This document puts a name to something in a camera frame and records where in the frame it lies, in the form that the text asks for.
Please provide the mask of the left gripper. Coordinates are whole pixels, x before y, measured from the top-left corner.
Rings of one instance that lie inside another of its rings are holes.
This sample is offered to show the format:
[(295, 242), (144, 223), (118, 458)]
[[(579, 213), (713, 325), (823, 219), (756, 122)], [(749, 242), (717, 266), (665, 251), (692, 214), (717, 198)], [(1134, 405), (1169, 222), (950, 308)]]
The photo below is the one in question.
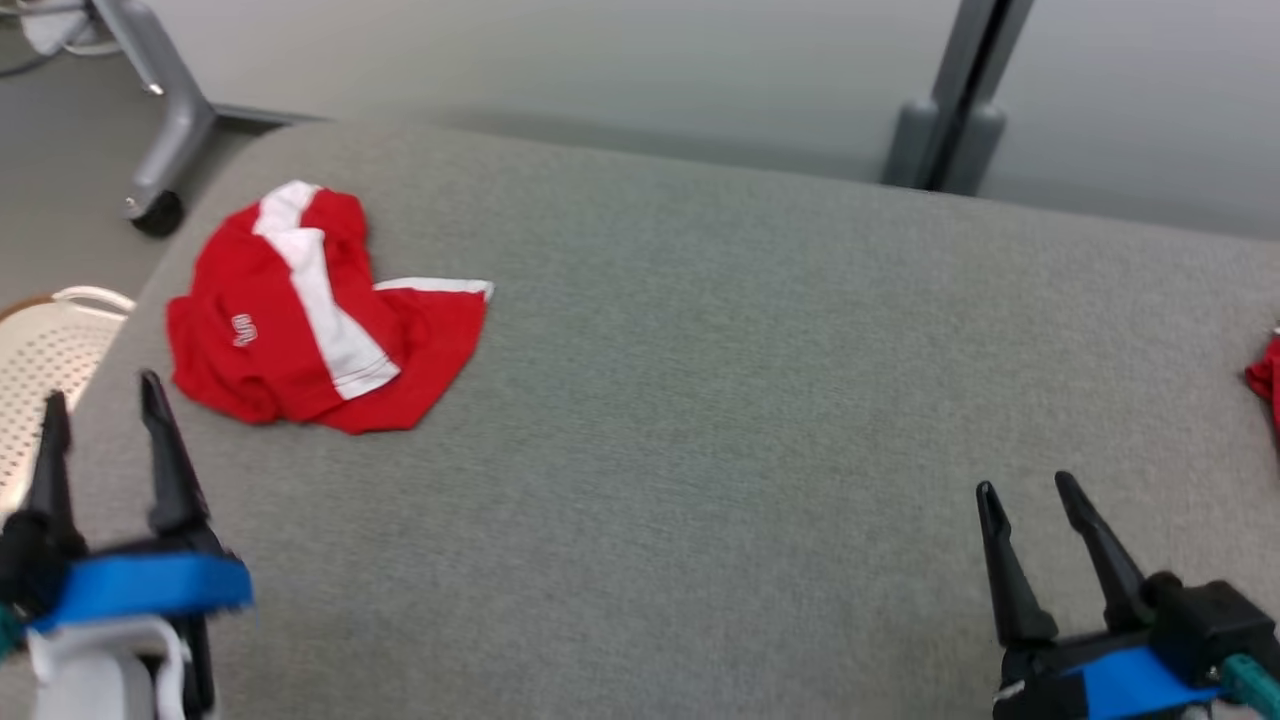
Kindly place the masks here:
[[(223, 556), (186, 442), (157, 373), (140, 373), (142, 423), (150, 436), (154, 506), (148, 529), (166, 547)], [(47, 541), (70, 559), (86, 556), (76, 527), (67, 469), (67, 396), (46, 397), (38, 451), (22, 506), (44, 523)], [(36, 676), (31, 720), (216, 720), (204, 618), (142, 615), (28, 630)]]

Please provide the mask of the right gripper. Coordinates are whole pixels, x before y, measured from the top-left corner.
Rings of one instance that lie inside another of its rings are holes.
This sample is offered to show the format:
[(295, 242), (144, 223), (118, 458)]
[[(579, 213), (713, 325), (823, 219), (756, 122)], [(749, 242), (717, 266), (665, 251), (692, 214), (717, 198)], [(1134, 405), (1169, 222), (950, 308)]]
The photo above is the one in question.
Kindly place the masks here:
[[(1110, 632), (1138, 632), (1151, 624), (1142, 597), (1146, 575), (1069, 471), (1055, 486), (1070, 527), (1083, 538), (1102, 591), (1103, 621)], [(1012, 547), (1012, 524), (995, 486), (975, 488), (996, 637), (1004, 651), (993, 720), (1103, 720), (1102, 706), (1088, 698), (1100, 682), (1082, 667), (1111, 653), (1144, 647), (1146, 641), (1053, 641), (1059, 626), (1041, 607)]]

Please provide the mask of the red t-shirt with white sleeves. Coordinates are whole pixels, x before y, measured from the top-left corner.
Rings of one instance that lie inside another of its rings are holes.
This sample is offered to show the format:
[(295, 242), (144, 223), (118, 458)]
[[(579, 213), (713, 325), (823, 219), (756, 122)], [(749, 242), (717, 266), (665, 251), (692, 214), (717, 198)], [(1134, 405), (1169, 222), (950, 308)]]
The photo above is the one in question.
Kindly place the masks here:
[(1244, 382), (1268, 405), (1275, 436), (1280, 441), (1280, 325), (1271, 331), (1261, 355), (1245, 368)]

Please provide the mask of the red shorts with white stripe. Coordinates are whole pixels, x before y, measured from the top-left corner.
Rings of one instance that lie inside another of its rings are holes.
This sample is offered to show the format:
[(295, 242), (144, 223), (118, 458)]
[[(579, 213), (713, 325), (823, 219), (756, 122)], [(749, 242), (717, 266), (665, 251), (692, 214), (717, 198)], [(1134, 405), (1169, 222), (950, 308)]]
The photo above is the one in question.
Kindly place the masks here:
[(494, 284), (375, 281), (357, 197), (294, 179), (230, 214), (166, 307), (175, 384), (251, 425), (408, 430), (479, 346)]

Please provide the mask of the white perforated laundry basket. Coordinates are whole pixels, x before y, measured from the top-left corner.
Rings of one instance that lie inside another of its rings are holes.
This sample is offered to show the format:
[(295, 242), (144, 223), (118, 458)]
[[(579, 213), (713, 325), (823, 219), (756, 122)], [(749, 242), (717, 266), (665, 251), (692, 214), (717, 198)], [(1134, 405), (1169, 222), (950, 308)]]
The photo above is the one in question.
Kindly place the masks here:
[(61, 391), (73, 410), (133, 310), (96, 286), (0, 307), (0, 523), (29, 488), (46, 397)]

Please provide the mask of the grey metal stand leg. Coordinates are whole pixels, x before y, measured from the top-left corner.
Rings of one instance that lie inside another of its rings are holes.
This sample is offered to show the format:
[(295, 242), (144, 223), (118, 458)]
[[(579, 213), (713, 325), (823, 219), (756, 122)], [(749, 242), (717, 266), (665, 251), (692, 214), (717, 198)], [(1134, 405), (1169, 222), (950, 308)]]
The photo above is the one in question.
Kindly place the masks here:
[(156, 135), (142, 156), (125, 196), (150, 204), (165, 190), (177, 193), (179, 181), (198, 156), (221, 118), (253, 126), (280, 127), (310, 118), (210, 102), (157, 14), (145, 0), (91, 0), (143, 91), (164, 102)]

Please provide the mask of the grey cylindrical post foot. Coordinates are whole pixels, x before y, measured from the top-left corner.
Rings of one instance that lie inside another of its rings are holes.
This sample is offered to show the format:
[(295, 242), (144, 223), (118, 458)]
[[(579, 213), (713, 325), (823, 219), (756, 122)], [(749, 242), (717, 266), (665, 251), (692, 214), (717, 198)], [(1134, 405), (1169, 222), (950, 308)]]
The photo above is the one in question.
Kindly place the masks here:
[(1005, 126), (1002, 109), (992, 102), (974, 105), (955, 135), (940, 188), (947, 193), (978, 195)]
[(932, 97), (905, 102), (896, 120), (881, 183), (904, 188), (923, 188), (932, 167), (932, 143), (940, 122), (940, 106)]

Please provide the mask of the grey partition post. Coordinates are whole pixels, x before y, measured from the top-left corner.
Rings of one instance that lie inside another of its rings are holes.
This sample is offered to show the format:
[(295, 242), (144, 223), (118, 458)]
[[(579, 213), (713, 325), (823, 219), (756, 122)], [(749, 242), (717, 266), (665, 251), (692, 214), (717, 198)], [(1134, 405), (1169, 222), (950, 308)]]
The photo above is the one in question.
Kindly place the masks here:
[(970, 109), (992, 102), (1036, 0), (960, 0), (932, 99), (940, 122), (932, 143), (932, 167), (924, 190), (940, 188), (954, 138)]

